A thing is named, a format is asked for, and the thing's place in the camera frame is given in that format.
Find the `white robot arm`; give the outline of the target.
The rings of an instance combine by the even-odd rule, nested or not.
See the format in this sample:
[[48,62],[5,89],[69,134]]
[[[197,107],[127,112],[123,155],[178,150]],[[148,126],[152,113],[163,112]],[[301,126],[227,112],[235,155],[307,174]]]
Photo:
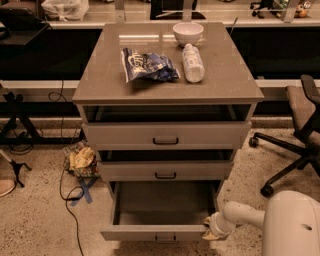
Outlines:
[[261,256],[320,256],[320,203],[300,192],[275,194],[265,211],[230,201],[204,225],[208,241],[226,238],[238,226],[261,229]]

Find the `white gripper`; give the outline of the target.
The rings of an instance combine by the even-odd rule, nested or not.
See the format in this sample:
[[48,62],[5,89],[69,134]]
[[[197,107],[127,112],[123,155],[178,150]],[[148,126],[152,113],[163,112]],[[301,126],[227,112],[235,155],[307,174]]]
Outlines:
[[227,221],[221,212],[216,212],[212,214],[211,217],[206,217],[203,224],[210,226],[210,230],[207,230],[202,235],[202,238],[207,241],[224,240],[236,229],[236,225]]

